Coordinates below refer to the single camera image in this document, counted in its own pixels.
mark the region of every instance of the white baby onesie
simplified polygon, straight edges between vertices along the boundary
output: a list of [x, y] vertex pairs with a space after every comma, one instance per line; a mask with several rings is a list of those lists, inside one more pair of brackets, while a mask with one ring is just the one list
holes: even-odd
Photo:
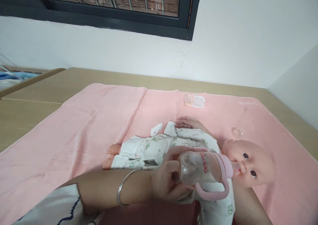
[[[203, 147], [214, 153], [221, 153], [217, 141], [209, 134], [200, 129], [175, 128], [174, 122], [168, 122], [164, 134], [150, 138], [132, 137], [122, 144], [119, 155], [116, 155], [111, 169], [144, 169], [155, 170], [162, 164], [167, 150], [174, 146]], [[192, 203], [199, 200], [201, 211], [198, 217], [198, 224], [232, 224], [235, 211], [232, 180], [228, 179], [229, 195], [218, 201], [203, 200], [197, 192], [182, 203]], [[221, 183], [201, 183], [206, 192], [224, 191]]]

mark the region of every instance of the dark window frame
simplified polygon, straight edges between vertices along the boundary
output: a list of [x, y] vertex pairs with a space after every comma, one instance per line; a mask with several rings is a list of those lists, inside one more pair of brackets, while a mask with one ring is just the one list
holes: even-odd
[[59, 0], [0, 0], [0, 15], [72, 25], [119, 29], [192, 41], [199, 0], [180, 0], [169, 17]]

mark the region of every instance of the green cartoon print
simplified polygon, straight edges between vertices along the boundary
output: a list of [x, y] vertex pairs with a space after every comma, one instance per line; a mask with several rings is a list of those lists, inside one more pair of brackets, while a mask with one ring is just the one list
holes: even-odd
[[233, 209], [233, 205], [231, 204], [229, 207], [228, 207], [228, 213], [229, 214], [232, 214], [234, 212], [234, 209]]

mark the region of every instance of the fingernail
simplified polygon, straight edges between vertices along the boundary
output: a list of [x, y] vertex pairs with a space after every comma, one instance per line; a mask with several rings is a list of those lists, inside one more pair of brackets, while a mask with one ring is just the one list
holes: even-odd
[[194, 187], [191, 187], [191, 186], [188, 186], [187, 189], [188, 189], [189, 191], [194, 191], [194, 190], [195, 190], [195, 188], [194, 188]]

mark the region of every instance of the person's arm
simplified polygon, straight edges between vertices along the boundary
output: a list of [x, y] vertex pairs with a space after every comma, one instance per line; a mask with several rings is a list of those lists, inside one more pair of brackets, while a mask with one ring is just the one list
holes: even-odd
[[244, 188], [233, 180], [236, 225], [273, 225], [252, 188]]
[[204, 131], [205, 133], [209, 134], [213, 138], [213, 134], [196, 118], [191, 116], [182, 116], [179, 117], [176, 121], [176, 127], [177, 128], [190, 128], [190, 129], [200, 129]]
[[[156, 171], [137, 171], [128, 176], [121, 189], [123, 204], [148, 201], [175, 202], [184, 194], [194, 190], [191, 186], [176, 183], [173, 173], [180, 173], [180, 163], [174, 158], [185, 151], [202, 151], [202, 148], [175, 146], [170, 148]], [[84, 214], [93, 214], [116, 207], [118, 188], [131, 170], [102, 170], [79, 175], [61, 185], [77, 184]]]
[[[118, 188], [131, 170], [99, 170], [79, 175], [60, 187], [77, 184], [85, 214], [116, 207]], [[123, 204], [153, 201], [150, 171], [128, 176], [121, 190]]]

